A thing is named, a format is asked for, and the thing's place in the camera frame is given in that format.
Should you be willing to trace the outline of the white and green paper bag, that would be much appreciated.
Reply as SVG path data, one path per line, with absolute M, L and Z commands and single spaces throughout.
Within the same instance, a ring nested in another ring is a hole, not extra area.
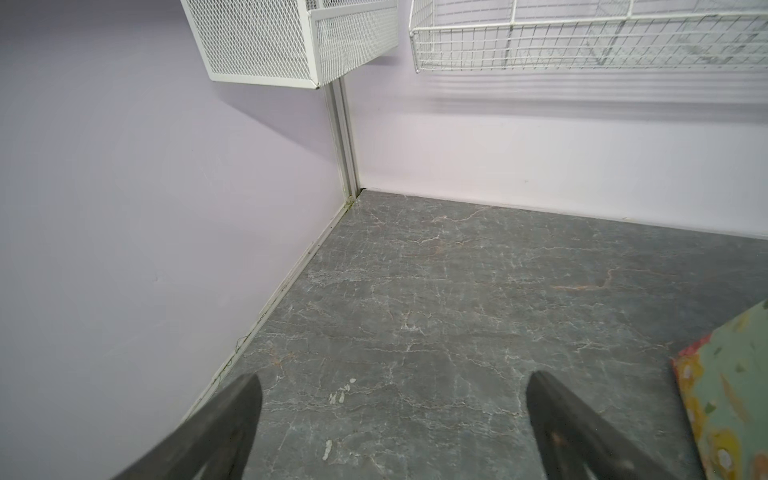
M 708 479 L 767 477 L 767 302 L 679 352 L 678 390 Z

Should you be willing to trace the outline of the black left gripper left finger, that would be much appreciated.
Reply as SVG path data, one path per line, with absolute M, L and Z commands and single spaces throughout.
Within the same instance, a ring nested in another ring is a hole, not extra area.
M 242 478 L 255 440 L 262 401 L 257 374 L 239 376 L 116 477 Z

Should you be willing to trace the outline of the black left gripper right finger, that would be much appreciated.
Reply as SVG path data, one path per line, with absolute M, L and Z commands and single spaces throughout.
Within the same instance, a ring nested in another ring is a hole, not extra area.
M 531 374 L 526 406 L 549 479 L 673 477 L 547 371 Z

